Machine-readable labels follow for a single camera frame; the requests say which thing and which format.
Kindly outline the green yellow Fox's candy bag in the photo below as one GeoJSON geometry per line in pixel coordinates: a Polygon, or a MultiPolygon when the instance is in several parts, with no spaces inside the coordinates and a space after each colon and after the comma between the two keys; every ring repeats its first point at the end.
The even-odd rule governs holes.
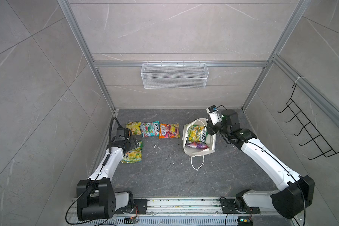
{"type": "Polygon", "coordinates": [[[143,141],[138,141],[138,147],[128,151],[121,163],[139,163],[142,162],[143,141]]]}

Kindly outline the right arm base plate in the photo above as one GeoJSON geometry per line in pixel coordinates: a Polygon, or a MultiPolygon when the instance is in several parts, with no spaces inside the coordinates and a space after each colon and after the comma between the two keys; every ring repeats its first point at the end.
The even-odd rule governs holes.
{"type": "Polygon", "coordinates": [[[224,214],[260,214],[258,207],[248,207],[242,198],[219,198],[224,214]]]}

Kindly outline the purple Fox's berries candy bag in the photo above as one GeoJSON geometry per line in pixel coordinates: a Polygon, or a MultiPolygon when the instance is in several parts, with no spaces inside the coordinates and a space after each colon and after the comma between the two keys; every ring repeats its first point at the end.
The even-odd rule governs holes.
{"type": "Polygon", "coordinates": [[[199,141],[187,141],[186,147],[195,149],[208,149],[209,147],[204,142],[199,141]]]}

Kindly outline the aluminium mounting rail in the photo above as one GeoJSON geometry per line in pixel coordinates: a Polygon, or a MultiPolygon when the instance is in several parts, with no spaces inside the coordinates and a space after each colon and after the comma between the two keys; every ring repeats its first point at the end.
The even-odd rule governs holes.
{"type": "Polygon", "coordinates": [[[76,204],[65,216],[68,226],[304,226],[304,217],[282,217],[260,208],[260,214],[224,214],[220,197],[140,197],[147,199],[147,213],[114,214],[112,218],[79,221],[76,204]]]}

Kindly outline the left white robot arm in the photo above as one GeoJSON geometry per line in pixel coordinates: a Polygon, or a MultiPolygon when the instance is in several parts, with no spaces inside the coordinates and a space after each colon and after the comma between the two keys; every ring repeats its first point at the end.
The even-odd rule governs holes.
{"type": "Polygon", "coordinates": [[[117,166],[126,152],[131,150],[133,142],[131,130],[118,128],[100,165],[88,179],[79,181],[76,187],[79,221],[112,218],[117,211],[124,214],[134,211],[132,192],[116,193],[112,186],[112,178],[117,166]]]}

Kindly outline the yellow chips snack bag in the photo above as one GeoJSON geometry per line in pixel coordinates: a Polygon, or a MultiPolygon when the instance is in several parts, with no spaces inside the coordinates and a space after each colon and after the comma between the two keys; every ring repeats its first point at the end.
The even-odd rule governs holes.
{"type": "Polygon", "coordinates": [[[128,122],[126,124],[126,128],[131,130],[132,135],[141,135],[142,134],[140,126],[141,126],[141,122],[139,122],[139,121],[128,122]]]}

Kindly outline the green Fox's mint candy bag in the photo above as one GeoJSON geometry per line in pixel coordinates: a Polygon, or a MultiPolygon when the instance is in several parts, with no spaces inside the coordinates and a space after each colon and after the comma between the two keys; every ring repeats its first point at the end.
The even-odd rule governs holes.
{"type": "Polygon", "coordinates": [[[155,121],[152,123],[142,122],[140,124],[142,137],[154,137],[160,135],[160,123],[155,121]]]}

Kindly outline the white printed paper bag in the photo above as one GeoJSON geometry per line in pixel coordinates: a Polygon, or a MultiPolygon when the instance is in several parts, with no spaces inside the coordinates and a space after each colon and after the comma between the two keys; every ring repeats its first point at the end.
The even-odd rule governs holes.
{"type": "Polygon", "coordinates": [[[208,133],[207,122],[207,119],[199,118],[183,127],[183,150],[190,157],[194,170],[202,167],[206,155],[215,152],[216,135],[208,133]],[[202,163],[198,168],[193,165],[195,157],[202,157],[202,163]]]}

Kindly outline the pink Fox's fruit candy bag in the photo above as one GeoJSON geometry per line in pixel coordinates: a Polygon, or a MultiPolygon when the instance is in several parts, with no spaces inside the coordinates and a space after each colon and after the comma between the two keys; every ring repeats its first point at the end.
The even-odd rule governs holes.
{"type": "Polygon", "coordinates": [[[160,124],[159,138],[180,138],[179,123],[160,124]]]}

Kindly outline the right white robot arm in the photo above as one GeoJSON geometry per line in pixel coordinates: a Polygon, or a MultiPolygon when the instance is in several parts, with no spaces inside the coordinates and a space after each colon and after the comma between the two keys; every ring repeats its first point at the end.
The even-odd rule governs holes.
{"type": "Polygon", "coordinates": [[[246,189],[236,195],[238,208],[265,208],[277,211],[291,219],[305,213],[312,204],[315,182],[310,176],[301,176],[272,154],[249,129],[240,125],[235,110],[219,111],[214,105],[207,108],[207,132],[220,135],[228,144],[248,155],[274,182],[275,191],[246,189]]]}

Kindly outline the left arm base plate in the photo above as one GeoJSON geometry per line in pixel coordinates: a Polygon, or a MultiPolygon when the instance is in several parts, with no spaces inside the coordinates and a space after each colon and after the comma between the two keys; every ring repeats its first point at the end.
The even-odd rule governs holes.
{"type": "Polygon", "coordinates": [[[147,199],[134,199],[130,201],[127,206],[118,209],[115,213],[145,215],[147,213],[147,206],[148,206],[147,199]]]}

